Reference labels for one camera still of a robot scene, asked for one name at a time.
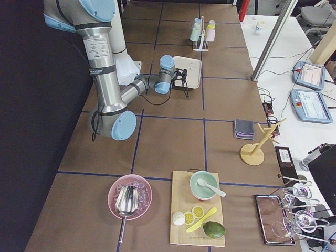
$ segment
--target white tabletop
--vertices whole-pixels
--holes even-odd
[[[277,18],[277,16],[246,15],[244,21],[241,23],[253,68],[257,65],[257,58],[260,57]],[[265,22],[258,34],[255,33],[257,21]],[[290,17],[279,35],[270,57],[294,56],[307,51],[311,46],[295,17]],[[291,71],[300,58],[302,61],[311,62],[309,60],[309,53],[306,53],[302,58],[302,54],[292,58],[269,58],[262,71],[269,70],[276,73]],[[328,73],[326,74],[326,80],[332,80]],[[271,96],[275,98],[273,101],[274,116],[279,120],[280,118],[286,118],[286,121],[280,126],[280,136],[276,137],[276,140],[280,144],[275,143],[274,146],[289,147],[297,173],[313,181],[310,172],[303,171],[298,163],[315,147],[323,143],[336,144],[336,123],[321,124],[300,121],[292,107],[291,101],[288,100],[286,107],[285,104],[292,88],[308,88],[293,84],[294,80],[291,72],[282,75],[263,72],[258,79],[258,86],[269,90]],[[336,99],[335,84],[326,82],[322,93]],[[335,101],[326,97],[324,97],[324,100],[329,107],[336,107]],[[330,109],[330,113],[333,119],[336,120],[336,109]],[[312,198],[319,199],[326,209],[329,209],[315,184],[312,186],[312,194]],[[307,243],[301,243],[301,246],[303,251],[308,251]]]

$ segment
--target metal pole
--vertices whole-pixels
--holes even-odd
[[[288,18],[290,17],[290,14],[293,12],[293,9],[295,8],[297,2],[298,0],[287,0],[285,2],[285,5],[283,6],[283,9],[278,17],[278,20],[275,23],[275,26],[272,30],[272,33],[268,38],[264,51],[261,53],[257,66],[251,75],[252,81],[258,81],[259,75],[266,64],[270,53],[273,50],[273,46],[277,41],[281,31],[283,30]]]

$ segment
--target knife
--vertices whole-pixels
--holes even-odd
[[[217,208],[212,207],[201,219],[198,220],[198,222],[196,222],[194,225],[192,225],[190,228],[187,229],[187,233],[190,233],[192,231],[199,229],[202,226],[202,222],[208,219],[210,216],[212,216],[216,212],[217,212]]]

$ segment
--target wooden cutting board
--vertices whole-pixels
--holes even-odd
[[[219,182],[218,173],[211,174]],[[181,211],[183,213],[191,211],[195,205],[201,206],[205,213],[208,212],[213,206],[217,207],[217,212],[206,219],[203,224],[205,224],[207,221],[219,222],[223,224],[221,197],[219,195],[215,195],[215,197],[209,201],[200,201],[196,199],[191,193],[189,187],[189,180],[192,175],[192,172],[173,172],[170,244],[225,247],[225,236],[222,236],[218,239],[211,239],[204,233],[203,227],[200,227],[193,232],[187,233],[187,228],[191,226],[175,226],[173,224],[173,213],[177,211]]]

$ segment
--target red object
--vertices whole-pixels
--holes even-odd
[[[239,12],[239,21],[244,21],[245,14],[247,12],[248,5],[250,4],[250,0],[243,0],[241,4],[240,12]]]

